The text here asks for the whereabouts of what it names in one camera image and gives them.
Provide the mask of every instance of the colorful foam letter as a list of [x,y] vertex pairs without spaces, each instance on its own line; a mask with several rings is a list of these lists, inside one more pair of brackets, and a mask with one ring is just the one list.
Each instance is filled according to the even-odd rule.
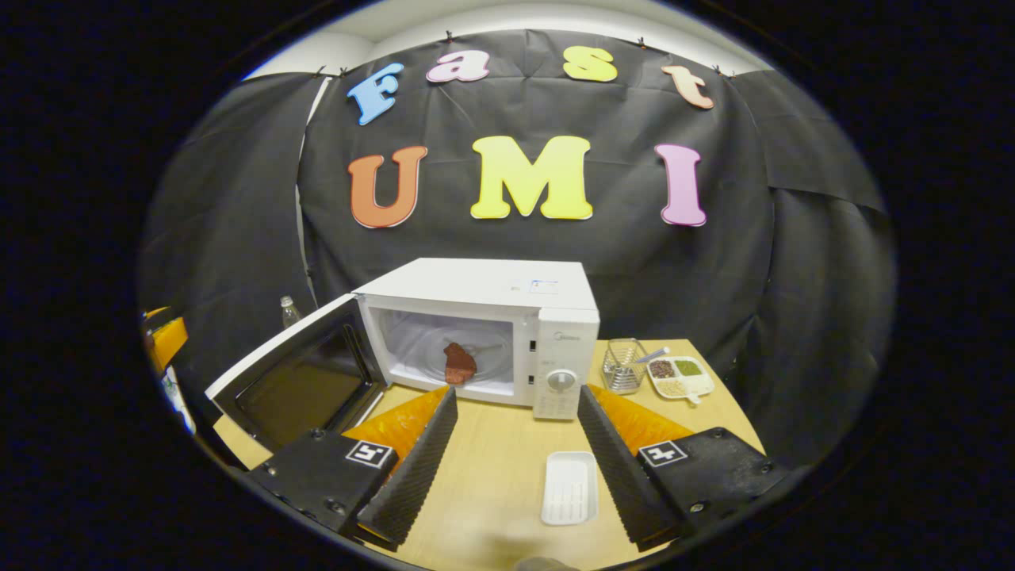
[[370,154],[349,163],[352,174],[352,217],[366,227],[391,227],[406,220],[416,208],[419,193],[419,160],[426,156],[425,146],[407,146],[391,155],[398,163],[398,197],[390,206],[377,203],[378,166],[384,156]]
[[704,86],[704,79],[691,75],[689,69],[682,65],[668,65],[663,67],[663,73],[673,76],[673,83],[677,86],[677,91],[687,99],[687,102],[700,106],[701,109],[712,109],[716,106],[713,100],[701,94],[698,85]]
[[663,221],[668,224],[703,225],[704,211],[698,207],[697,181],[694,164],[701,155],[686,146],[657,144],[656,153],[666,164],[666,186],[668,190]]
[[564,72],[574,79],[610,81],[617,76],[617,68],[607,63],[613,56],[600,48],[571,46],[564,50]]
[[437,63],[442,64],[426,72],[426,78],[434,83],[443,83],[458,79],[459,81],[475,81],[482,79],[490,72],[486,62],[490,55],[479,50],[465,50],[441,56]]
[[515,206],[523,216],[536,207],[549,185],[546,201],[539,211],[548,218],[583,220],[592,216],[592,204],[585,199],[584,160],[591,145],[581,137],[558,136],[547,141],[539,158],[529,162],[512,137],[483,137],[472,143],[482,156],[479,201],[472,205],[474,218],[503,218],[511,206],[503,200],[507,187]]
[[405,66],[400,63],[388,64],[381,71],[370,75],[361,83],[349,89],[349,92],[345,94],[346,97],[356,97],[356,102],[359,103],[359,111],[362,113],[359,117],[360,125],[369,123],[378,115],[388,111],[395,104],[395,97],[385,98],[383,93],[394,93],[395,89],[398,89],[398,79],[395,79],[392,74],[398,73],[403,69],[405,69]]

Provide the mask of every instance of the microwave dial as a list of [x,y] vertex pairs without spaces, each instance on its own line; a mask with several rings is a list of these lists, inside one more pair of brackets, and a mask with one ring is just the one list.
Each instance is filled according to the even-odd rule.
[[546,384],[551,390],[563,392],[574,385],[578,381],[574,373],[565,369],[558,369],[546,376]]

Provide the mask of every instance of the food tray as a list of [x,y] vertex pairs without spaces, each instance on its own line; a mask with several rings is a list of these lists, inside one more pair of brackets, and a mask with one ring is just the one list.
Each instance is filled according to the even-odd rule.
[[599,514],[596,457],[591,452],[554,452],[546,459],[543,523],[574,525]]
[[[666,363],[673,371],[672,377],[660,376],[659,369],[665,369]],[[656,392],[667,400],[686,399],[693,405],[698,405],[701,396],[708,395],[716,388],[712,376],[700,361],[693,357],[660,357],[649,362],[649,378],[656,387]]]

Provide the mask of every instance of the open microwave door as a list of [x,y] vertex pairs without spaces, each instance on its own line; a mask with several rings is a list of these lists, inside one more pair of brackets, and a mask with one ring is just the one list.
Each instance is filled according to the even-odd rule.
[[274,453],[314,429],[362,422],[385,389],[381,371],[355,297],[346,295],[269,340],[205,395]]

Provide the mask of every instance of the letter i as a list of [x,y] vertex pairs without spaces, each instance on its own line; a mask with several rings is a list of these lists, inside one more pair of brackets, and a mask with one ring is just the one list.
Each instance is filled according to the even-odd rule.
[[698,206],[694,164],[701,159],[697,151],[676,144],[657,144],[656,153],[666,164],[667,204],[663,221],[668,224],[702,225],[704,211]]

